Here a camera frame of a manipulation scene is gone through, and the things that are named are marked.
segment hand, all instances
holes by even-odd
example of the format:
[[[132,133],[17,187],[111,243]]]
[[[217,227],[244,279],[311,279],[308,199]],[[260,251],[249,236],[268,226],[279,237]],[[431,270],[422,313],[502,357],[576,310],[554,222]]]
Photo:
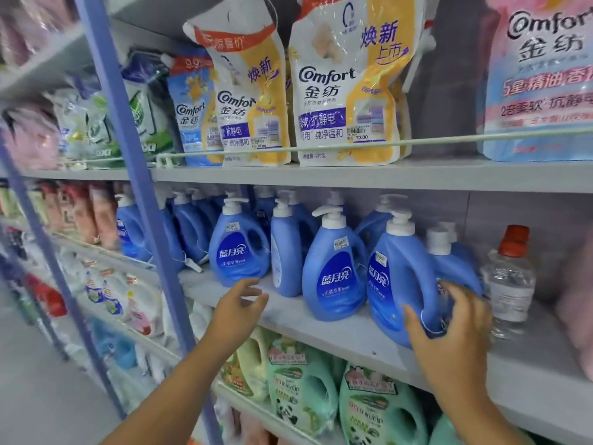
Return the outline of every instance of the hand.
[[[245,278],[236,283],[219,301],[203,340],[211,341],[228,359],[251,335],[266,307],[269,295],[251,287],[259,278]],[[242,297],[257,297],[249,306]]]
[[[492,313],[485,300],[448,281],[441,286],[455,300],[447,334],[429,339],[410,306],[404,306],[406,329],[420,367],[449,417],[457,406],[481,406],[486,392],[486,355]]]

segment clear plastic bottle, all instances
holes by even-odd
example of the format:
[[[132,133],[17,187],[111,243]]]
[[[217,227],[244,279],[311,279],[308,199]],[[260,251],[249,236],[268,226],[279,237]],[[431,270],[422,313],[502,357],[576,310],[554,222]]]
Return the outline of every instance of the clear plastic bottle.
[[[486,295],[493,314],[492,334],[512,339],[523,332],[536,287],[536,272],[525,259],[527,242],[505,236],[498,253],[482,268]]]

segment yellow refill pouch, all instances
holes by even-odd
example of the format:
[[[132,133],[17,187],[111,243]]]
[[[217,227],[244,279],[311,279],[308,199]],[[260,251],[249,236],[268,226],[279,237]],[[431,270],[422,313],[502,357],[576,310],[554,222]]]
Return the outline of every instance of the yellow refill pouch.
[[[289,46],[296,145],[304,167],[405,157],[390,91],[418,48],[425,0],[302,0]],[[331,145],[360,148],[330,151]]]
[[[226,155],[223,165],[290,162],[285,53],[264,0],[223,0],[189,19],[183,31],[212,58],[224,150],[286,149]]]

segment green detergent bottle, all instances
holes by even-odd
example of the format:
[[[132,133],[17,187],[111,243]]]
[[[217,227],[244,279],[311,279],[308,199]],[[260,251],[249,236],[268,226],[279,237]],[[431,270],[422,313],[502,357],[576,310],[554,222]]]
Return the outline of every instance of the green detergent bottle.
[[[535,445],[535,442],[527,434],[523,433],[523,435],[525,437],[525,445]],[[465,442],[457,435],[451,420],[443,414],[436,423],[435,429],[432,430],[429,445],[465,445]]]
[[[327,356],[289,337],[267,351],[267,382],[276,415],[312,437],[333,428],[338,395]]]
[[[412,389],[377,371],[346,366],[340,422],[349,445],[426,445],[422,407]]]

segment blue shelf post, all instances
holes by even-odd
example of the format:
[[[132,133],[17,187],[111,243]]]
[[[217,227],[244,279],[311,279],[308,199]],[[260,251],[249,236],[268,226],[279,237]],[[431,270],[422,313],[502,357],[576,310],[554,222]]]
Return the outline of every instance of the blue shelf post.
[[[14,250],[10,246],[10,241],[6,237],[6,234],[4,234],[3,228],[0,228],[0,243],[4,246],[4,249],[6,250],[6,254],[8,255],[8,260],[10,261],[11,265],[14,267],[15,276],[17,277],[17,279],[19,279],[19,281],[25,288],[27,295],[31,299],[31,303],[33,303],[35,312],[41,319],[41,322],[43,323],[45,330],[48,332],[49,337],[52,340],[53,347],[56,349],[56,351],[60,355],[60,357],[64,361],[67,361],[69,358],[68,358],[68,354],[64,350],[63,343],[60,341],[60,339],[57,338],[56,332],[53,330],[53,326],[52,326],[51,321],[49,320],[49,317],[45,314],[45,311],[39,304],[39,301],[35,298],[35,294],[33,293],[33,290],[27,281],[27,272],[25,271],[25,269],[23,269],[23,266],[21,265],[21,263],[19,261],[19,257],[17,256],[17,254],[14,252]],[[10,287],[8,272],[6,271],[5,268],[3,268],[1,270],[1,273],[2,273],[2,277],[6,281],[6,284],[8,285],[8,287]]]
[[[153,250],[154,261],[173,319],[175,333],[185,356],[196,345],[196,339],[191,330],[183,290],[173,266],[165,229],[161,222],[162,216],[159,214],[154,184],[120,74],[119,61],[109,31],[109,18],[103,0],[75,0],[75,2],[85,28],[95,68],[101,81],[101,88],[107,98],[115,135],[122,149],[142,222],[146,228],[146,238]],[[209,395],[204,402],[202,415],[211,445],[224,445]]]
[[[91,338],[91,333],[86,328],[86,324],[84,322],[84,316],[82,311],[80,310],[80,306],[76,299],[72,296],[70,292],[70,287],[66,282],[66,278],[62,273],[62,269],[60,268],[59,263],[56,259],[55,250],[53,248],[52,242],[49,240],[48,236],[43,231],[43,227],[41,226],[41,222],[39,221],[39,217],[37,216],[37,212],[33,208],[33,203],[29,199],[27,194],[27,188],[23,182],[23,177],[19,172],[19,169],[14,165],[12,162],[11,156],[8,154],[6,147],[4,147],[3,141],[0,139],[0,161],[4,164],[4,169],[6,170],[8,176],[8,182],[10,183],[10,187],[17,195],[19,202],[21,204],[21,208],[25,214],[25,217],[29,223],[29,227],[35,236],[37,241],[37,245],[41,248],[43,252],[43,257],[48,262],[48,267],[52,272],[54,281],[56,282],[56,289],[62,294],[64,299],[64,303],[66,304],[66,308],[68,309],[68,313],[72,316],[72,320],[78,329],[78,334],[82,339],[82,344],[86,348],[88,352],[89,358],[93,363],[93,367],[95,371],[99,375],[105,390],[109,398],[116,407],[117,413],[119,414],[120,418],[126,418],[126,412],[123,410],[122,404],[120,403],[119,398],[111,385],[111,381],[107,376],[107,369],[105,367],[105,363],[101,359],[95,345],[93,344],[93,340]]]

